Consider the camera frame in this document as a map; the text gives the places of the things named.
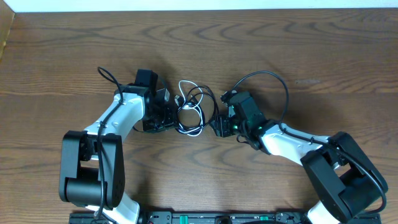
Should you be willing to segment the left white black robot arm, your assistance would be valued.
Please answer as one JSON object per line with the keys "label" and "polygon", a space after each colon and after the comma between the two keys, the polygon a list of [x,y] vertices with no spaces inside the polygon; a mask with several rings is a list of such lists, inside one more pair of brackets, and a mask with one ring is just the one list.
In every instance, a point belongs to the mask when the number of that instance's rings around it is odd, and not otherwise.
{"label": "left white black robot arm", "polygon": [[138,121],[146,131],[172,127],[168,89],[124,85],[109,108],[82,131],[62,139],[59,196],[89,213],[70,223],[140,223],[140,205],[125,193],[123,142]]}

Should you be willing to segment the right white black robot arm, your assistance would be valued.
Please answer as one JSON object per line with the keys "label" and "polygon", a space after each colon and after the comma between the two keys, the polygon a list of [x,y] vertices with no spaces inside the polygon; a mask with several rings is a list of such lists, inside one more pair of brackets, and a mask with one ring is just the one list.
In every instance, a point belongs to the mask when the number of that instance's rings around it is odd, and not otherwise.
{"label": "right white black robot arm", "polygon": [[229,115],[211,122],[217,136],[243,138],[255,150],[303,167],[319,198],[305,215],[309,223],[349,223],[386,208],[388,184],[350,134],[312,135],[266,119],[257,106],[228,108]]}

